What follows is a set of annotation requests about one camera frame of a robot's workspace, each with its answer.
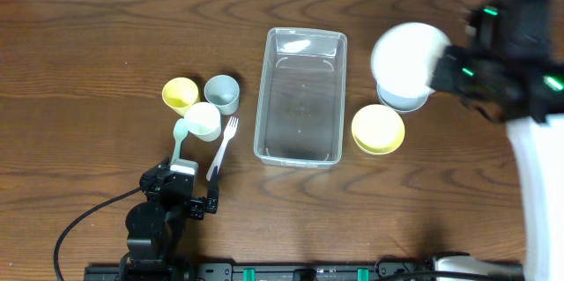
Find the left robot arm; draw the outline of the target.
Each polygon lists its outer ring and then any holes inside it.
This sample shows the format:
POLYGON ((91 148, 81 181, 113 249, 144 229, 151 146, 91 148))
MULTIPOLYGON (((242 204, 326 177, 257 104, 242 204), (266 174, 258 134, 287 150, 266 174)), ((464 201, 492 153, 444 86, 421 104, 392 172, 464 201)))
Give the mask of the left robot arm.
POLYGON ((178 266, 177 246, 190 220, 202 220, 214 214, 219 206, 219 171, 214 167, 206 196, 193 196, 196 179, 186 169, 187 162, 169 158, 144 172, 140 190, 147 201, 135 206, 127 215, 127 247, 134 266, 178 266))

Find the grey bowl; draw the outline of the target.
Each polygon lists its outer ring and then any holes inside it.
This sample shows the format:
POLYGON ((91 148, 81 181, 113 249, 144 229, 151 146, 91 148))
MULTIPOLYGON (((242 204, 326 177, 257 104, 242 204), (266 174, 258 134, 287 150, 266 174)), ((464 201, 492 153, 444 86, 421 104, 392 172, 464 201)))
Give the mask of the grey bowl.
POLYGON ((376 92, 379 101, 400 114, 406 114, 416 111, 423 107, 428 100, 428 95, 423 95, 415 98, 406 98, 398 96, 392 92, 387 91, 381 85, 376 86, 376 92))

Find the yellow bowl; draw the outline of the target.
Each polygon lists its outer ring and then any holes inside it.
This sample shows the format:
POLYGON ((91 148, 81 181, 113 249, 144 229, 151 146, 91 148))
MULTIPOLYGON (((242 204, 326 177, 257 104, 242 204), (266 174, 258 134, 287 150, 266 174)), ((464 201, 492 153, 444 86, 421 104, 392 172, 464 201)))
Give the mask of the yellow bowl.
POLYGON ((367 154, 392 153, 403 143, 404 135, 401 116, 384 105, 365 106, 352 119, 353 140, 367 154))

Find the white cup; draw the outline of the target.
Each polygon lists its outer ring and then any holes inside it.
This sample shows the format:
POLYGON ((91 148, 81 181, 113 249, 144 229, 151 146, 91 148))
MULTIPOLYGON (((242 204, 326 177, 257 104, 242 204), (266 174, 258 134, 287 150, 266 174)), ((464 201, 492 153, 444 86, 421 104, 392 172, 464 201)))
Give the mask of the white cup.
POLYGON ((205 142, 216 140, 221 132, 221 114, 208 102, 198 102, 188 108, 184 120, 191 134, 205 142))

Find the mint green spoon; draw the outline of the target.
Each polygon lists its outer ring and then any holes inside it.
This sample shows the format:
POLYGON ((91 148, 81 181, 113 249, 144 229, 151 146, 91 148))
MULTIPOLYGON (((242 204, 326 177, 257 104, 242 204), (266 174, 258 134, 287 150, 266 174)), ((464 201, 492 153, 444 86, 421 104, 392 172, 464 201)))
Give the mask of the mint green spoon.
POLYGON ((174 137, 174 150, 172 157, 170 159, 170 164, 173 164, 177 159, 180 158, 181 151, 182 151, 182 143, 185 138, 189 134, 189 129, 186 124, 186 121, 181 118, 179 119, 173 129, 173 137, 174 137))

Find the white bowl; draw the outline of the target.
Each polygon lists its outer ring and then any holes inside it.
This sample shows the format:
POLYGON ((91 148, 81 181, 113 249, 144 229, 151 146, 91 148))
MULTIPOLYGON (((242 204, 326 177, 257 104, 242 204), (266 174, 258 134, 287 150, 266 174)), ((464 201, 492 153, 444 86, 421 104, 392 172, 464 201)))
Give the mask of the white bowl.
POLYGON ((440 29, 410 22, 392 27, 376 42, 371 71, 384 90, 403 98, 418 98, 434 90, 430 82, 438 59, 451 44, 440 29))

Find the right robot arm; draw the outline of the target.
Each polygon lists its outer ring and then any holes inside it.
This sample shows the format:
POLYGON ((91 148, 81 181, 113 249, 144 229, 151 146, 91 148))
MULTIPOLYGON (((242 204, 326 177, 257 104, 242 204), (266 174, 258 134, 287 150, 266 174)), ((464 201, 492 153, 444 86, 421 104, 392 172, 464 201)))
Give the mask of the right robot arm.
POLYGON ((563 278, 563 66, 552 58, 552 0, 488 0, 467 47, 448 46, 429 86, 507 127, 519 173, 527 280, 563 278))

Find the yellow cup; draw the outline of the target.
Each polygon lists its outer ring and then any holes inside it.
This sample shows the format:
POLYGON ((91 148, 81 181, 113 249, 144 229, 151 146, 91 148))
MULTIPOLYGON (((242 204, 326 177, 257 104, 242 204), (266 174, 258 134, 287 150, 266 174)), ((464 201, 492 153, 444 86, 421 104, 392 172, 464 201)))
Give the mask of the yellow cup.
POLYGON ((162 88, 165 104, 178 115, 184 116, 188 109, 200 101, 199 89, 189 78, 173 78, 162 88))

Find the grey cup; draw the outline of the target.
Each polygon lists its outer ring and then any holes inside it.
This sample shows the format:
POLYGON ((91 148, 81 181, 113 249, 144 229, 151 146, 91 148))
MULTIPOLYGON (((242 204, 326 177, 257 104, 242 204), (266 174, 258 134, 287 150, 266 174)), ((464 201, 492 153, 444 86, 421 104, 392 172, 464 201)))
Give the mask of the grey cup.
POLYGON ((240 87, 228 75, 211 78, 204 86, 204 96, 222 115, 232 115, 239 108, 240 87))

